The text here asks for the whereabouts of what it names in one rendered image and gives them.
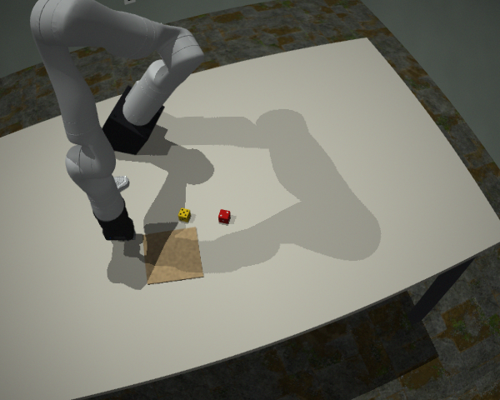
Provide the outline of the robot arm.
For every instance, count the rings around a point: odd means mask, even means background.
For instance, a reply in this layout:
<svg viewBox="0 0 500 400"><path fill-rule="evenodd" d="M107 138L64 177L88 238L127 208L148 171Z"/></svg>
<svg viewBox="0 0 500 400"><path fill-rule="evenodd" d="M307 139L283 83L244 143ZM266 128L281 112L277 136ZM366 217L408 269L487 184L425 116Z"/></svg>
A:
<svg viewBox="0 0 500 400"><path fill-rule="evenodd" d="M204 53L185 28L115 11L95 0L38 0L30 27L57 96L67 139L77 144L67 152L67 173L94 207L106 208L118 197L112 175L116 157L100 126L93 93L68 47L106 48L130 59L158 52L163 60L153 62L135 82L122 108L124 117L137 126L151 121L203 62Z"/></svg>

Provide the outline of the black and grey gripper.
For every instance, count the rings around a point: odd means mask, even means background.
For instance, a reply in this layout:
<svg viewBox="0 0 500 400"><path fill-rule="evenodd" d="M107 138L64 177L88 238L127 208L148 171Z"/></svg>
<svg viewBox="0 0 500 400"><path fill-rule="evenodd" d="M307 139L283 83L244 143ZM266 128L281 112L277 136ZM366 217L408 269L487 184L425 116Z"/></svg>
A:
<svg viewBox="0 0 500 400"><path fill-rule="evenodd" d="M128 216L125 201L120 193L129 187L130 182L126 176L114 177L114 179L118 189L116 201L104 208L94 207L91 204L93 215L98 220L106 240L135 240L136 232L133 221Z"/></svg>

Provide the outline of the tan mat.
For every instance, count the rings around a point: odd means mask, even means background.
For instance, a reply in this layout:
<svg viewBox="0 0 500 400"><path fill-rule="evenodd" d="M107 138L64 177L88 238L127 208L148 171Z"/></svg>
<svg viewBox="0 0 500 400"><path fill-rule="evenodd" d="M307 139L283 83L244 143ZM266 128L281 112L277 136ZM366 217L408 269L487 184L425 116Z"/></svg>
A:
<svg viewBox="0 0 500 400"><path fill-rule="evenodd" d="M147 285L203 278L196 227L142 235Z"/></svg>

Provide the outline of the red die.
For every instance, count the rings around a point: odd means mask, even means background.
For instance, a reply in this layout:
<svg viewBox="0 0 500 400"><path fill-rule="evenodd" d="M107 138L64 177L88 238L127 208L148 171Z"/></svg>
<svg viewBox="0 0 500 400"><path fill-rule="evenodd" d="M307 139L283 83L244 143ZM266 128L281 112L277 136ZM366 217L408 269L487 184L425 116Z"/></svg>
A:
<svg viewBox="0 0 500 400"><path fill-rule="evenodd" d="M231 217L230 211L221 209L218 215L218 221L220 223L228 224L230 217Z"/></svg>

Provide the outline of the yellow die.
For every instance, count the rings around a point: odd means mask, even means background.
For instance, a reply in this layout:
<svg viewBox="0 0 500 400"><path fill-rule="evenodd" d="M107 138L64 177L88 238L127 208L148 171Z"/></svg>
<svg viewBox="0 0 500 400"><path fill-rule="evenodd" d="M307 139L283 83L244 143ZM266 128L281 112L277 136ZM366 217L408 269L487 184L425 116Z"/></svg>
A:
<svg viewBox="0 0 500 400"><path fill-rule="evenodd" d="M186 209L186 208L180 209L180 212L178 214L178 218L180 221L184 221L184 222L188 223L190 216L191 216L191 213L190 213L189 209Z"/></svg>

